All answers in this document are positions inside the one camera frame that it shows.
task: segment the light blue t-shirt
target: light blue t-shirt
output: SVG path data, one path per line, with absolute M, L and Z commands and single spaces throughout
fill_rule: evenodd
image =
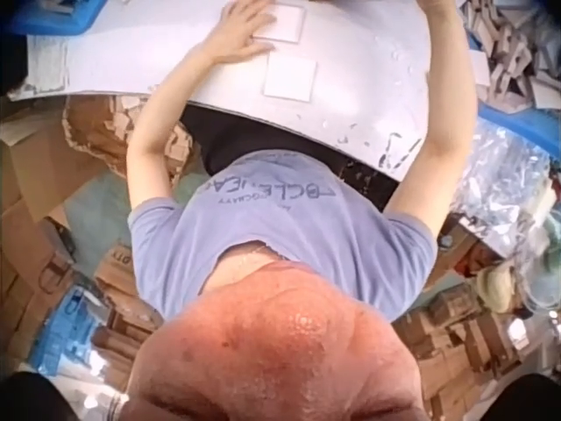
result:
M 382 215 L 324 164 L 287 151 L 235 161 L 187 206 L 170 198 L 129 216 L 140 296 L 166 319 L 196 300 L 228 248 L 262 241 L 344 293 L 398 318 L 423 289 L 437 244 L 406 215 Z

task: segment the white square tile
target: white square tile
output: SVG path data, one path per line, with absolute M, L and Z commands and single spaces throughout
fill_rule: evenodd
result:
M 472 58 L 473 75 L 475 84 L 491 86 L 491 71 L 489 69 L 489 59 L 482 51 L 470 50 Z
M 310 59 L 270 53 L 263 94 L 308 103 L 314 87 L 316 67 L 317 62 Z
M 255 32 L 254 38 L 300 42 L 306 16 L 302 7 L 274 4 L 267 9 L 267 13 L 273 14 L 277 18 L 276 22 Z

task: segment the blue container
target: blue container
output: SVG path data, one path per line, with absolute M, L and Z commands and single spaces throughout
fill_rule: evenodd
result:
M 76 0 L 72 14 L 47 11 L 39 0 L 26 0 L 7 25 L 19 35 L 80 35 L 94 23 L 107 0 Z

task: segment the paper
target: paper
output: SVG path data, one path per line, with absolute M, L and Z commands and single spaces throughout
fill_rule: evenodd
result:
M 486 54 L 482 51 L 470 50 L 470 55 L 472 58 L 473 73 L 475 75 L 475 84 L 491 86 L 491 73 Z
M 300 42 L 306 11 L 301 7 L 285 4 L 272 5 L 267 13 L 274 15 L 276 22 L 260 29 L 254 38 L 274 39 L 277 41 Z
M 270 53 L 264 95 L 309 102 L 316 66 L 317 63 L 310 59 Z

